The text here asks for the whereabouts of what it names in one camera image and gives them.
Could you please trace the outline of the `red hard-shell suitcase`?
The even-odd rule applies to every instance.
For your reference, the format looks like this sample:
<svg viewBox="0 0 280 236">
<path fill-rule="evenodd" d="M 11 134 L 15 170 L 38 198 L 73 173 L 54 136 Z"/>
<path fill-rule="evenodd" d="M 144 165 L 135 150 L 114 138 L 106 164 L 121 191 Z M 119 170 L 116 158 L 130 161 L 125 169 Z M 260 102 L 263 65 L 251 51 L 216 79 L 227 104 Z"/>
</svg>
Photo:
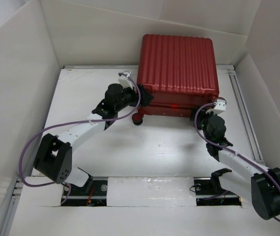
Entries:
<svg viewBox="0 0 280 236">
<path fill-rule="evenodd" d="M 213 42 L 209 38 L 146 34 L 142 37 L 137 84 L 153 99 L 132 115 L 141 125 L 145 115 L 190 118 L 219 97 Z"/>
</svg>

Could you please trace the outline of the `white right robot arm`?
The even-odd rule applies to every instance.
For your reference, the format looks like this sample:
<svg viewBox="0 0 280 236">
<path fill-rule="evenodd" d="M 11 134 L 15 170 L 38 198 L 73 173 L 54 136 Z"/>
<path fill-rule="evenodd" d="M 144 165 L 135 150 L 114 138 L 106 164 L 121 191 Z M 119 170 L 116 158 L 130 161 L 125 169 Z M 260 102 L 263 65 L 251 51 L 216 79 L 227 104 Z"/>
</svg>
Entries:
<svg viewBox="0 0 280 236">
<path fill-rule="evenodd" d="M 226 166 L 211 174 L 211 190 L 233 192 L 250 202 L 262 219 L 280 222 L 280 168 L 268 168 L 237 152 L 225 137 L 224 119 L 217 114 L 199 109 L 191 120 L 209 155 Z"/>
</svg>

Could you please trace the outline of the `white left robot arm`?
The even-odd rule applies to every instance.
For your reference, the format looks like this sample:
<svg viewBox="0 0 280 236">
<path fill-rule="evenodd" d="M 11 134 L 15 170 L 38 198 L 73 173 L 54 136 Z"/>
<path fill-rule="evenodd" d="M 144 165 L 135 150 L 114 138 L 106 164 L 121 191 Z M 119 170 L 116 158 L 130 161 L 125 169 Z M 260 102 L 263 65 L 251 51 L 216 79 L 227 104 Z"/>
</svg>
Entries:
<svg viewBox="0 0 280 236">
<path fill-rule="evenodd" d="M 119 111 L 128 106 L 146 107 L 153 98 L 141 84 L 137 88 L 110 84 L 104 99 L 86 120 L 61 134 L 48 133 L 42 137 L 33 167 L 56 184 L 73 184 L 81 195 L 89 194 L 93 178 L 81 168 L 73 167 L 73 153 L 89 138 L 108 129 L 117 120 Z"/>
</svg>

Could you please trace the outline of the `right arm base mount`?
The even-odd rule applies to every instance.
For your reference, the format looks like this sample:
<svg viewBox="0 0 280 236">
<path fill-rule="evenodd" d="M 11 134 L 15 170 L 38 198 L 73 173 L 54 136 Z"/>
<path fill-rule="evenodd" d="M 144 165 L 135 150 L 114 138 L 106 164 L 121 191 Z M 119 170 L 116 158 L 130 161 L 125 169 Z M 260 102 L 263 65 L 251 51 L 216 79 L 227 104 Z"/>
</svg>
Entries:
<svg viewBox="0 0 280 236">
<path fill-rule="evenodd" d="M 207 206 L 241 206 L 239 196 L 226 190 L 215 189 L 212 186 L 209 177 L 196 177 L 193 179 L 193 185 L 189 188 L 190 192 L 195 194 L 196 205 L 198 207 Z"/>
</svg>

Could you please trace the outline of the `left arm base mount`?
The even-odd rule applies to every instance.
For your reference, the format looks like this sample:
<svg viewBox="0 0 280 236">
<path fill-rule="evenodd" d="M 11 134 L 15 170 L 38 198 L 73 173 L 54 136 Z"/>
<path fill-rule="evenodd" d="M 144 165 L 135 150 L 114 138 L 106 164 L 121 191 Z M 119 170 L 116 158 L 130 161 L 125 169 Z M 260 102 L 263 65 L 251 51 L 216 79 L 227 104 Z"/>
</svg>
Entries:
<svg viewBox="0 0 280 236">
<path fill-rule="evenodd" d="M 68 187 L 63 187 L 61 206 L 63 207 L 106 207 L 107 206 L 107 178 L 95 178 L 88 192 L 80 187 L 71 185 L 70 194 Z"/>
</svg>

